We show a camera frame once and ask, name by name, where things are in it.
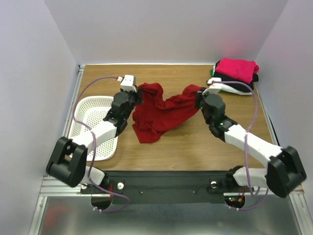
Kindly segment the dark red t shirt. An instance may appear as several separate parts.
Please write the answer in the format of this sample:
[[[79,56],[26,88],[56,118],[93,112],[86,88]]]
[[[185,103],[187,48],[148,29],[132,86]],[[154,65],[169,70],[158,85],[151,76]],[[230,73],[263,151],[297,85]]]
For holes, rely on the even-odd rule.
[[[196,93],[201,87],[187,86],[181,94],[163,99],[163,88],[159,83],[144,83],[142,104],[136,105],[133,112],[133,130],[140,143],[154,143],[167,131],[176,128],[198,109],[195,107]]]

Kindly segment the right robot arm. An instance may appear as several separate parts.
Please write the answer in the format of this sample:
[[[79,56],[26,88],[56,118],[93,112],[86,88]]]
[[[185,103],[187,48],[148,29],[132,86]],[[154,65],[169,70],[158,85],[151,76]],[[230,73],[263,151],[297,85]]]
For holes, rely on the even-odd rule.
[[[247,165],[230,170],[225,185],[230,191],[240,187],[267,188],[280,198],[287,197],[307,178],[297,150],[269,143],[245,130],[225,114],[225,103],[213,93],[196,93],[195,107],[202,112],[211,134],[244,151],[260,162],[263,168]]]

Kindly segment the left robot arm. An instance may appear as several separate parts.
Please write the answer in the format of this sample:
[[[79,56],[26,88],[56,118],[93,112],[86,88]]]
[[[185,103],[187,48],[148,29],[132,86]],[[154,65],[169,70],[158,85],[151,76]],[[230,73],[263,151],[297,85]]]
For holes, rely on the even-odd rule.
[[[46,166],[48,175],[70,187],[79,184],[92,184],[98,193],[105,192],[109,181],[105,173],[87,166],[87,156],[96,153],[96,148],[106,141],[116,138],[126,128],[128,118],[138,104],[142,104],[142,89],[138,91],[121,90],[114,95],[111,108],[102,121],[94,128],[71,139],[61,137],[57,140]]]

